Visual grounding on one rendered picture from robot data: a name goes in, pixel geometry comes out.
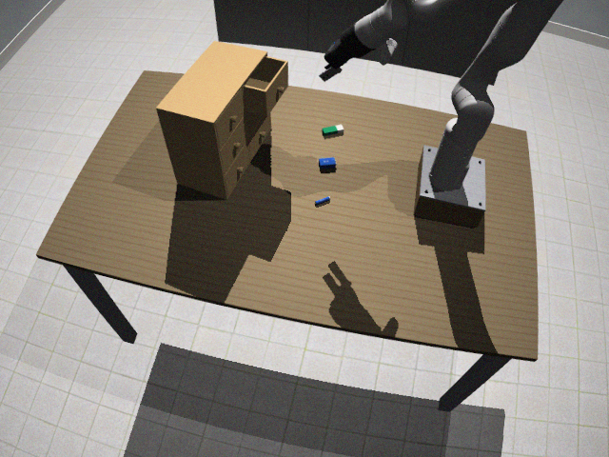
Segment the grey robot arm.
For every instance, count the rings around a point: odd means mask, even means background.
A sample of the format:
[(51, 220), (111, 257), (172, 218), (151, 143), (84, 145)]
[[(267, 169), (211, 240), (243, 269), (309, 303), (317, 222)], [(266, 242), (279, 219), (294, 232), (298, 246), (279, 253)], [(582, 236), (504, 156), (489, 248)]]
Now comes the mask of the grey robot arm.
[[(391, 38), (407, 27), (431, 24), (454, 8), (474, 0), (387, 0), (371, 13), (375, 31)], [(494, 116), (487, 87), (500, 71), (521, 61), (563, 0), (520, 0), (494, 27), (480, 53), (451, 93), (458, 118), (446, 124), (432, 167), (431, 183), (438, 189), (460, 189), (476, 145)], [(455, 126), (457, 123), (457, 126)]]

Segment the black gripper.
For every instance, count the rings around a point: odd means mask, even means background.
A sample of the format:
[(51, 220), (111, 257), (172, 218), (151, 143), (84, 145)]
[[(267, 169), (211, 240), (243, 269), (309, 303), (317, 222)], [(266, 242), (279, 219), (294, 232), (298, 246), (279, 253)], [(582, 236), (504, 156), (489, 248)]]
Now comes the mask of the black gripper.
[[(378, 61), (384, 66), (389, 63), (398, 44), (395, 40), (380, 36), (373, 28), (370, 20), (371, 14), (356, 21), (351, 27), (342, 32), (341, 38), (335, 41), (326, 54), (324, 60), (328, 63), (319, 77), (327, 81), (340, 73), (340, 68), (349, 59), (360, 58), (377, 51)], [(341, 43), (340, 43), (341, 42)]]

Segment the small wooden chest of drawers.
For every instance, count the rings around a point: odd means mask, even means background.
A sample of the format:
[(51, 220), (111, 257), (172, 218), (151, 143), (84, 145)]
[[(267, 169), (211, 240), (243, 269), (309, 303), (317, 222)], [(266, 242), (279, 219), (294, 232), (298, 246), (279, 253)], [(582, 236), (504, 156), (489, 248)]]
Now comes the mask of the small wooden chest of drawers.
[(229, 198), (215, 122), (240, 89), (246, 120), (243, 84), (265, 56), (214, 41), (157, 106), (177, 184)]

